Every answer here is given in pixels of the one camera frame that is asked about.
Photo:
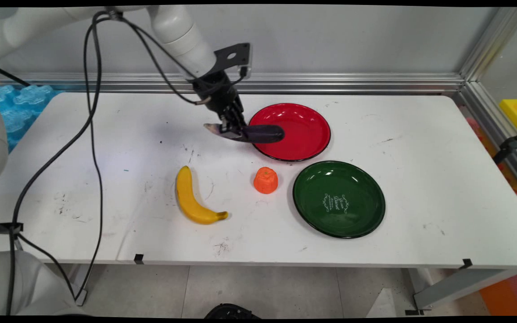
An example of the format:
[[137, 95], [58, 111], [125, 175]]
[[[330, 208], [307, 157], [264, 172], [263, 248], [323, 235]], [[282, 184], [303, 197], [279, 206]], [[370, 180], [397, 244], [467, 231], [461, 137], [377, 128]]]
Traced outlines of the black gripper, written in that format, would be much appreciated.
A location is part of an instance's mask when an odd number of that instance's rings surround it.
[[243, 115], [243, 104], [235, 86], [243, 80], [231, 81], [224, 71], [214, 72], [192, 81], [195, 93], [205, 102], [207, 109], [220, 119], [219, 136], [236, 136], [235, 139], [248, 139], [247, 124]]

